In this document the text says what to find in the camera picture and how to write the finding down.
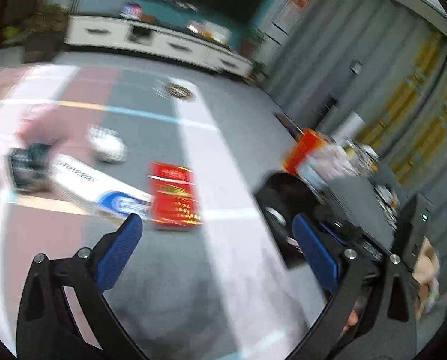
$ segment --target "pink object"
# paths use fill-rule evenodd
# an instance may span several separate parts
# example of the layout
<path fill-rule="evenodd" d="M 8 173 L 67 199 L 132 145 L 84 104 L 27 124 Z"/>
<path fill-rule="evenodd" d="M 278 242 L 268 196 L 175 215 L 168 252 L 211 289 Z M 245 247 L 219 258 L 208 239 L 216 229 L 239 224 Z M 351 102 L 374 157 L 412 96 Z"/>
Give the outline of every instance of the pink object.
<path fill-rule="evenodd" d="M 56 140 L 66 138 L 64 123 L 59 117 L 59 105 L 57 103 L 30 105 L 15 135 L 26 145 L 52 144 Z"/>

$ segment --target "silver bolt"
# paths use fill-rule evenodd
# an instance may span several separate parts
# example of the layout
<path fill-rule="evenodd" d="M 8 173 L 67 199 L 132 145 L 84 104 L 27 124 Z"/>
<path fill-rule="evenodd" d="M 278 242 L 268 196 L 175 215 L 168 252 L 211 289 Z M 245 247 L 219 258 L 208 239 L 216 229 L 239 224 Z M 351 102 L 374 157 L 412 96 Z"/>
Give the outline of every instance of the silver bolt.
<path fill-rule="evenodd" d="M 357 252 L 353 249 L 345 249 L 345 252 L 343 252 L 345 257 L 347 257 L 350 260 L 353 260 L 357 257 Z"/>
<path fill-rule="evenodd" d="M 90 256 L 90 249 L 88 247 L 83 247 L 77 252 L 77 256 L 79 256 L 81 259 L 86 259 L 88 256 Z"/>
<path fill-rule="evenodd" d="M 390 261 L 392 261 L 392 264 L 399 264 L 400 263 L 400 257 L 396 254 L 392 254 L 390 256 Z"/>
<path fill-rule="evenodd" d="M 34 261 L 35 263 L 37 263 L 37 264 L 42 263 L 44 260 L 45 260 L 45 255 L 44 255 L 44 254 L 41 254 L 41 253 L 37 254 L 37 255 L 33 258 L 33 261 Z"/>

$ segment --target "white toothpaste box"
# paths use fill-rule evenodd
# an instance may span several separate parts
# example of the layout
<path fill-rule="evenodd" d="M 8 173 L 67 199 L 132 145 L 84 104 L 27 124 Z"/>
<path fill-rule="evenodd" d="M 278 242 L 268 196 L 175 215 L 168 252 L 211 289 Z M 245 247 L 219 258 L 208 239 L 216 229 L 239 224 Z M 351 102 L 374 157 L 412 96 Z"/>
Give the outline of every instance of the white toothpaste box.
<path fill-rule="evenodd" d="M 65 154 L 50 164 L 50 179 L 57 193 L 89 214 L 100 215 L 117 224 L 129 214 L 145 223 L 153 196 L 116 180 Z"/>

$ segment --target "drawer handle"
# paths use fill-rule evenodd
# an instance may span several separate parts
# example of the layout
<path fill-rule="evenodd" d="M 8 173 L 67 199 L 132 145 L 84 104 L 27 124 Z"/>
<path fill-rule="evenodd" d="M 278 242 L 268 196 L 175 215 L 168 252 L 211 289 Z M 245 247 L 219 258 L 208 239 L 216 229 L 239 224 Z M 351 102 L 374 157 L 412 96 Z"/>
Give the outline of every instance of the drawer handle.
<path fill-rule="evenodd" d="M 232 62 L 227 62 L 227 61 L 224 61 L 223 59 L 220 59 L 220 61 L 228 68 L 234 68 L 234 69 L 238 68 L 238 66 L 236 64 L 233 64 Z"/>
<path fill-rule="evenodd" d="M 97 30 L 95 28 L 86 28 L 88 33 L 94 34 L 94 35 L 109 35 L 109 30 Z"/>
<path fill-rule="evenodd" d="M 175 50 L 185 51 L 186 53 L 189 53 L 189 52 L 192 51 L 192 50 L 189 49 L 188 47 L 181 46 L 181 45 L 179 45 L 179 44 L 170 43 L 170 42 L 167 42 L 167 44 L 168 44 L 171 48 L 174 48 Z"/>

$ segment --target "red cigarette pack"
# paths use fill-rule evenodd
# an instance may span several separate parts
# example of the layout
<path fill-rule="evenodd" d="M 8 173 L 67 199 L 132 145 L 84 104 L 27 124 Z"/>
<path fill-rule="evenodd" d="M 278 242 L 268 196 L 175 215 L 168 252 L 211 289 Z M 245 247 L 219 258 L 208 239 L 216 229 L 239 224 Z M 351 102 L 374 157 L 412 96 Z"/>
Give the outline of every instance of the red cigarette pack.
<path fill-rule="evenodd" d="M 160 228 L 186 230 L 201 224 L 193 172 L 183 166 L 152 162 L 148 171 L 152 221 Z"/>

